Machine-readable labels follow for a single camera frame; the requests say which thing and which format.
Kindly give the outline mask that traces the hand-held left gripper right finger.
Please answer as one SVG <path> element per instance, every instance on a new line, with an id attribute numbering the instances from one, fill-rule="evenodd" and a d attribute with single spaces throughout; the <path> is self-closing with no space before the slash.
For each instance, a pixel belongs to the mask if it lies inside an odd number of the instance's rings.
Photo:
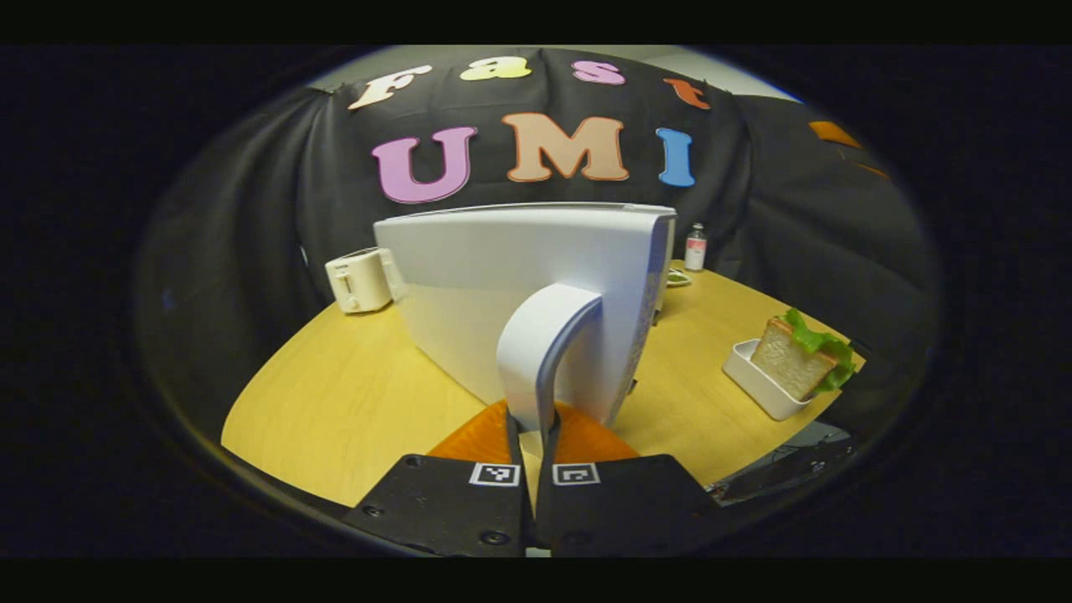
<path id="1" fill-rule="evenodd" d="M 533 539 L 555 557 L 687 556 L 723 536 L 723 512 L 678 458 L 644 456 L 569 405 L 544 447 Z"/>

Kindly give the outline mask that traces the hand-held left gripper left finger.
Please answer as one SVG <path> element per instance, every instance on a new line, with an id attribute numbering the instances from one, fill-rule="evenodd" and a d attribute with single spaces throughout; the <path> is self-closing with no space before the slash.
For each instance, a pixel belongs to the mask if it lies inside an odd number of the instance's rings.
<path id="1" fill-rule="evenodd" d="M 426 454 L 406 454 L 343 523 L 441 557 L 521 558 L 531 519 L 525 465 L 505 401 Z"/>

